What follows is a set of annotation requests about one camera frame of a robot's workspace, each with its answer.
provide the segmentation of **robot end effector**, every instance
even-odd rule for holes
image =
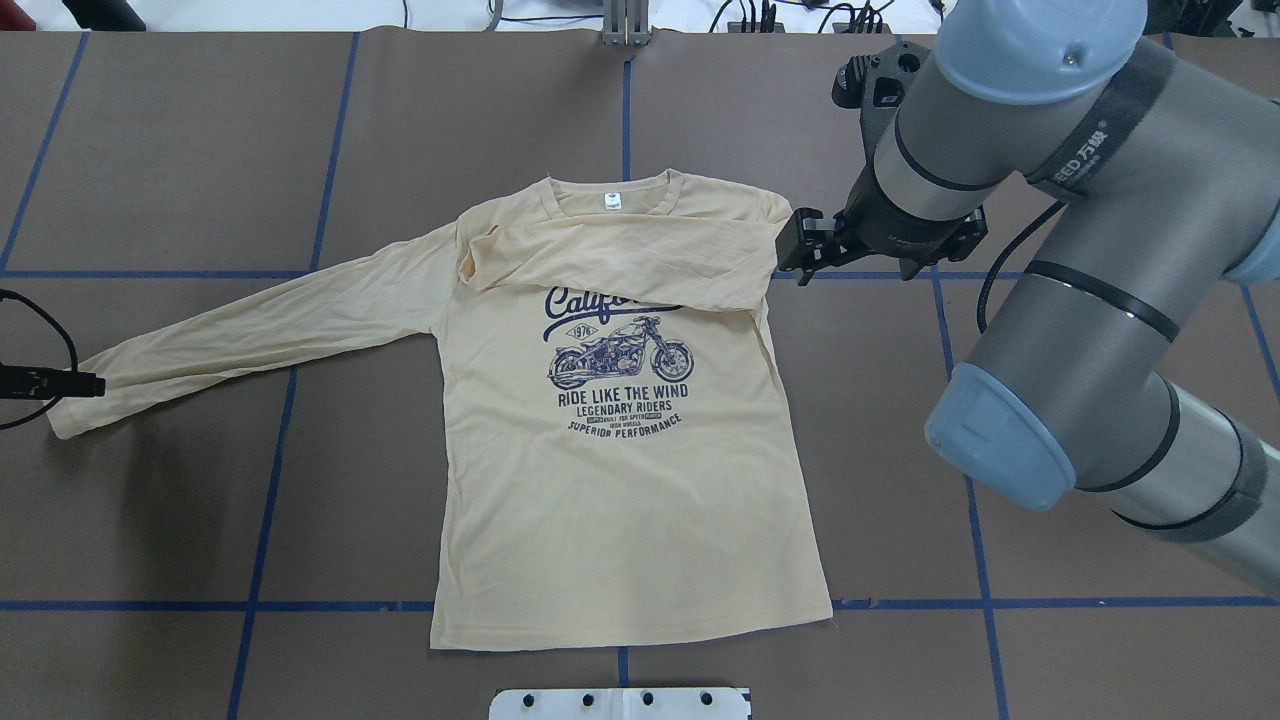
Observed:
[[[1280,454],[1153,372],[1219,279],[1280,277],[1280,108],[1140,41],[1144,19],[1142,0],[968,0],[933,54],[854,58],[833,99],[863,109],[867,167],[833,220],[796,211],[780,269],[963,259],[1021,173],[1068,210],[931,446],[1030,509],[1091,492],[1280,596]]]

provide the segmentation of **folded sleeve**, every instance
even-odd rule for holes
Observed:
[[[790,217],[778,197],[762,220],[562,218],[495,227],[463,247],[460,275],[476,291],[503,284],[572,287],[699,310],[755,310]]]
[[[49,421],[68,438],[228,378],[430,333],[457,258],[451,223],[122,342],[79,366],[106,379],[106,396],[64,398]]]

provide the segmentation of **long-sleeve shirt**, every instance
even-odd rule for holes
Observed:
[[[68,438],[227,378],[436,337],[449,479],[431,647],[699,641],[831,616],[764,292],[781,196],[543,179],[422,237],[122,342]]]

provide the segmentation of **blue cap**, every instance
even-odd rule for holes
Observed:
[[[1262,233],[1262,240],[1253,247],[1253,252],[1222,277],[1236,284],[1258,284],[1280,279],[1280,208],[1276,208],[1271,225]]]
[[[938,29],[937,63],[974,97],[1046,105],[1106,85],[1146,24],[1146,0],[964,0]]]
[[[1029,510],[1048,510],[1075,487],[1075,469],[1044,423],[977,365],[956,365],[924,437],[965,475]]]

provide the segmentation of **motorcycle wheel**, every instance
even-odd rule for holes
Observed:
[[[653,372],[668,383],[678,383],[694,372],[694,354],[684,345],[667,343],[653,354]]]
[[[576,387],[582,387],[586,380],[581,378],[562,378],[564,373],[572,373],[577,369],[577,360],[582,354],[577,350],[566,350],[556,356],[552,361],[552,384],[561,389],[573,389]]]

